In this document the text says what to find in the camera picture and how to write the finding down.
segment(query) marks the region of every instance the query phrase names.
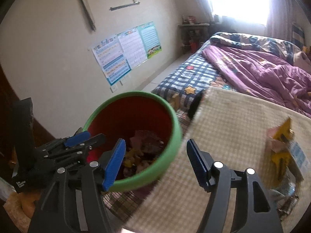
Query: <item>floor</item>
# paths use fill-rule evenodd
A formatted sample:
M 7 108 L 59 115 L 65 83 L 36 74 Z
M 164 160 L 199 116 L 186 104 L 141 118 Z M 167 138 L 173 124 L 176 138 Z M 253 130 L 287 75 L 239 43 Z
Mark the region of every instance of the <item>floor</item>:
M 183 62 L 185 62 L 191 53 L 186 53 L 182 56 L 180 56 L 177 60 L 175 60 L 171 65 L 169 65 L 162 73 L 160 73 L 153 81 L 151 81 L 143 91 L 145 92 L 151 92 L 153 89 L 156 88 L 157 85 L 159 85 L 162 80 L 164 80 L 168 75 L 170 75 L 172 72 L 176 70 Z

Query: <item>crumpled blanket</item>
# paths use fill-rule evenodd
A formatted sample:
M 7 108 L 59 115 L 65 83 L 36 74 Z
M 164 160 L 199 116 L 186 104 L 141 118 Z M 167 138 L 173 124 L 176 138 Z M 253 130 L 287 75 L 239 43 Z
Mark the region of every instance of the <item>crumpled blanket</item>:
M 203 56 L 241 93 L 311 118 L 311 75 L 273 54 L 208 46 Z

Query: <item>silver screw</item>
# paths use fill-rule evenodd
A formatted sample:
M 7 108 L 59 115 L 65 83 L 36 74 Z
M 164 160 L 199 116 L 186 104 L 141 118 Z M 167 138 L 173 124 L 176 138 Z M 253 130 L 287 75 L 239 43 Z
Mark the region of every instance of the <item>silver screw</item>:
M 253 168 L 247 168 L 247 173 L 250 175 L 253 175 L 255 173 L 255 170 Z
M 57 173 L 64 173 L 65 172 L 65 168 L 61 167 L 57 169 Z
M 91 163 L 90 163 L 90 167 L 97 167 L 99 164 L 98 164 L 98 162 L 97 161 L 92 161 Z
M 216 162 L 214 162 L 214 166 L 217 168 L 222 168 L 224 165 L 223 165 L 223 163 L 216 161 Z

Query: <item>tablecloth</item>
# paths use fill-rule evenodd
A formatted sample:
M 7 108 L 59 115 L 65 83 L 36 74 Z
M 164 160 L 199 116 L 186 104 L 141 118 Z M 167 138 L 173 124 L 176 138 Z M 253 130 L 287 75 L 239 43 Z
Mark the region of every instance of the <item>tablecloth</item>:
M 141 204 L 126 228 L 134 232 L 196 232 L 209 200 L 198 185 L 186 154 L 186 142 L 193 138 L 199 148 L 214 160 L 234 170 L 255 169 L 267 188 L 275 183 L 275 167 L 265 150 L 266 130 L 292 118 L 295 139 L 311 159 L 311 119 L 290 109 L 248 95 L 210 87 L 180 151 L 153 192 Z M 284 233 L 298 223 L 311 202 L 311 177 L 298 187 L 300 200 L 282 222 Z M 223 232 L 230 232 L 235 206 L 235 191 Z

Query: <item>blue and white checkered sheet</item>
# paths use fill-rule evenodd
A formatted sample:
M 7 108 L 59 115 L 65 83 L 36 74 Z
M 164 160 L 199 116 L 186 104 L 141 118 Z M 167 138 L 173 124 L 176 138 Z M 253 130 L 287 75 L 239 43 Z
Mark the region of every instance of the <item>blue and white checkered sheet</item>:
M 209 40 L 205 42 L 196 53 L 166 77 L 152 93 L 161 96 L 168 102 L 173 95 L 178 93 L 181 108 L 188 110 L 194 97 L 210 85 L 232 90 L 232 86 L 228 84 L 227 80 L 202 56 L 203 49 L 209 44 Z M 193 88 L 194 93 L 186 94 L 185 88 L 187 87 Z

